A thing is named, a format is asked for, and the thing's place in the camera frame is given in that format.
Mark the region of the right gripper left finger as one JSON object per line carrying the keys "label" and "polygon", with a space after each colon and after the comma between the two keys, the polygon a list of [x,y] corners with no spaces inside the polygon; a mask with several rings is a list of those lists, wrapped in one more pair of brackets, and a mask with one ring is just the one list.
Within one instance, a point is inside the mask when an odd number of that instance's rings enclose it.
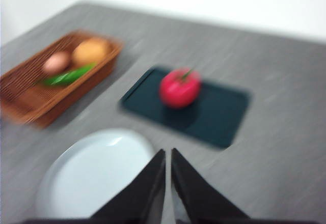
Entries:
{"label": "right gripper left finger", "polygon": [[135,179],[96,211],[95,220],[161,220],[166,191],[166,153],[159,150]]}

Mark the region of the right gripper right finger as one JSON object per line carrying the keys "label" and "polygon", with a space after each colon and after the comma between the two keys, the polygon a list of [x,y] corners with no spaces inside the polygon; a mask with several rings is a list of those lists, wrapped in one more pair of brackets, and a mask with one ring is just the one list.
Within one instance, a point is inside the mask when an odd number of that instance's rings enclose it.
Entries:
{"label": "right gripper right finger", "polygon": [[172,181],[190,220],[250,219],[208,184],[177,149],[171,153]]}

